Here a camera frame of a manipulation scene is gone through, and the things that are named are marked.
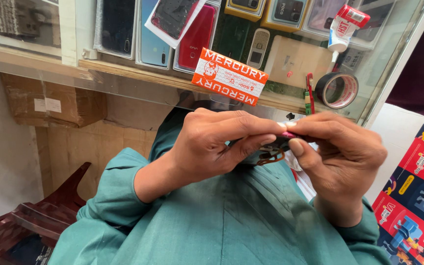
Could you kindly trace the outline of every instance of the blue phone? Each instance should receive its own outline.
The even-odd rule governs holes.
[[[170,46],[145,27],[145,23],[157,2],[158,0],[142,0],[140,60],[145,64],[166,67],[170,57]]]
[[[305,11],[307,0],[277,0],[274,4],[274,21],[300,24]]]

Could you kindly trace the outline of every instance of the red phone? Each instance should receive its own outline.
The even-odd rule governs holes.
[[[182,67],[196,69],[202,47],[209,48],[212,35],[215,9],[203,6],[196,19],[184,34],[180,45],[178,64]]]

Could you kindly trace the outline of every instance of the wrist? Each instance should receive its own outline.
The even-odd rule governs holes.
[[[159,159],[141,168],[134,178],[134,190],[138,199],[150,203],[158,197],[179,189],[189,183],[167,152]]]
[[[317,194],[313,205],[334,226],[352,227],[359,224],[362,219],[362,198],[333,202]]]

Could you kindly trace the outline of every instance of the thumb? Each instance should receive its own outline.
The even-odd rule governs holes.
[[[272,143],[275,140],[276,136],[274,134],[259,134],[247,136],[236,142],[227,151],[228,159],[238,164],[248,156],[255,153],[263,145]]]
[[[330,176],[330,170],[323,164],[322,157],[309,145],[308,142],[294,138],[289,141],[289,148],[297,158],[299,165],[310,177]]]

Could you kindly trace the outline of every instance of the beige phone case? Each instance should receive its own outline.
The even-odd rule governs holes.
[[[326,48],[276,35],[264,72],[268,80],[306,88],[305,77],[313,73],[313,84],[327,73],[332,52]]]

